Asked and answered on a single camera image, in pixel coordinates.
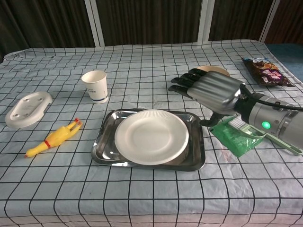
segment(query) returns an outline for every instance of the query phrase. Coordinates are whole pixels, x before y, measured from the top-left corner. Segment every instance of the white soap dish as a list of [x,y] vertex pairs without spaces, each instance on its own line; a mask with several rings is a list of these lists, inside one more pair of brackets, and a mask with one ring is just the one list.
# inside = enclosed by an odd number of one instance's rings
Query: white soap dish
[[52,102],[51,95],[44,91],[27,95],[6,114],[5,123],[16,129],[32,125],[43,117],[44,110]]

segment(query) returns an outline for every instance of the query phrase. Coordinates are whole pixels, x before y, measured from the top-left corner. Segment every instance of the white paper plate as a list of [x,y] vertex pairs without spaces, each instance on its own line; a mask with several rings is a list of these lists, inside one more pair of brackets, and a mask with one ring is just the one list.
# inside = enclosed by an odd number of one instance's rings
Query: white paper plate
[[121,155],[142,165],[159,165],[180,155],[188,143],[188,130],[176,115],[144,110],[124,119],[115,133]]

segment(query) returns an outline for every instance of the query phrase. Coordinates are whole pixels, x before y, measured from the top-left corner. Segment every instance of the snack bag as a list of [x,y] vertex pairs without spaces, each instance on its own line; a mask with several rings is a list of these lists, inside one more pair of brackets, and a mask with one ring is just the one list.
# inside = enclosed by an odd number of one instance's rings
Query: snack bag
[[266,58],[242,58],[242,61],[259,85],[294,87],[278,67]]

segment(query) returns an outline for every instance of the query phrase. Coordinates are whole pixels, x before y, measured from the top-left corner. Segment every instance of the brush handle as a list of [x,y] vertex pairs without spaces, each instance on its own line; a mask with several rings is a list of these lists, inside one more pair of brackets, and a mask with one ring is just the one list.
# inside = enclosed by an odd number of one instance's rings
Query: brush handle
[[288,143],[283,142],[282,140],[278,139],[277,137],[271,135],[271,134],[266,134],[266,137],[273,141],[275,144],[283,147],[284,149],[289,150],[290,152],[292,152],[294,155],[299,156],[302,154],[302,151],[299,148],[296,148],[292,145],[289,145]]

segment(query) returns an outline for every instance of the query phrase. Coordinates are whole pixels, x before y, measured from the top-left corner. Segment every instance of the grid pattern tablecloth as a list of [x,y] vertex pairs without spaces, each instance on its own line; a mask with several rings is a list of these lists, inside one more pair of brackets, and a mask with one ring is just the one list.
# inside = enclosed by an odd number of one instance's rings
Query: grid pattern tablecloth
[[[295,87],[261,87],[241,57],[267,57]],[[264,44],[125,45],[104,49],[28,49],[0,64],[0,226],[303,226],[303,157],[264,141],[235,158],[203,128],[206,164],[192,173],[100,166],[90,149],[104,117],[119,108],[188,111],[208,119],[199,103],[169,92],[170,80],[200,65],[216,65],[251,91],[303,104],[301,83]],[[107,72],[109,101],[92,104],[80,77]],[[9,109],[30,92],[53,103],[27,128],[5,125]],[[71,140],[34,158],[27,149],[75,117]]]

